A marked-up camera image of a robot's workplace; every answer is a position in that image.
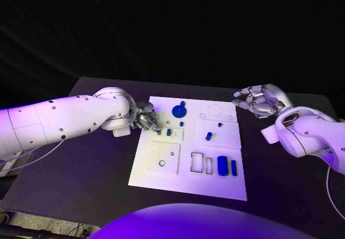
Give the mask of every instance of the white board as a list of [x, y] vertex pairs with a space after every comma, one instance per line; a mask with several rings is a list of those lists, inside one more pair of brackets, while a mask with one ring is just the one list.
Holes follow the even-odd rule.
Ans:
[[[183, 101], [187, 115], [175, 118], [172, 109]], [[151, 130], [142, 131], [129, 185], [248, 201], [240, 129], [233, 103], [165, 97], [151, 97], [151, 102], [164, 130], [159, 136]], [[167, 135], [168, 129], [172, 129], [171, 136]], [[213, 138], [207, 141], [204, 139], [210, 131]], [[201, 173], [191, 171], [193, 153], [203, 154]], [[219, 156], [229, 158], [229, 176], [219, 175]], [[237, 162], [239, 176], [232, 175], [232, 160]]]

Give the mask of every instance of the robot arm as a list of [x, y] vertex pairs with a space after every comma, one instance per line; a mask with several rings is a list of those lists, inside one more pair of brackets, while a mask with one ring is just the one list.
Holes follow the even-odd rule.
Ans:
[[132, 128], [159, 130], [152, 103], [136, 103], [120, 88], [0, 111], [0, 157], [92, 133], [102, 127], [115, 137]]
[[278, 116], [275, 125], [262, 130], [269, 143], [281, 142], [295, 156], [315, 155], [345, 175], [345, 124], [308, 107], [295, 107], [281, 88], [272, 84], [249, 87], [235, 96], [249, 94], [248, 101], [233, 103], [259, 118]]

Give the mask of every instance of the table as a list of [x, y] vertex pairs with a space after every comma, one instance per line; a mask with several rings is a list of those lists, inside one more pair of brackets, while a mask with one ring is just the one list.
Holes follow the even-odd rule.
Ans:
[[[126, 89], [138, 101], [161, 96], [230, 102], [236, 92], [216, 87], [83, 77], [70, 95], [93, 95], [110, 86]], [[289, 97], [298, 106], [318, 109], [337, 119], [327, 97], [310, 94], [289, 94]], [[344, 238], [345, 221], [327, 194], [327, 164], [314, 156], [295, 158], [279, 143], [266, 142], [261, 130], [275, 123], [275, 117], [259, 120], [242, 109], [237, 117], [249, 202], [129, 186], [141, 130], [116, 138], [112, 131], [99, 129], [67, 140], [44, 160], [24, 169], [0, 207], [103, 226], [151, 206], [203, 203], [259, 215], [318, 238]], [[32, 160], [56, 145], [38, 149]], [[334, 171], [331, 194], [345, 213], [345, 177]]]

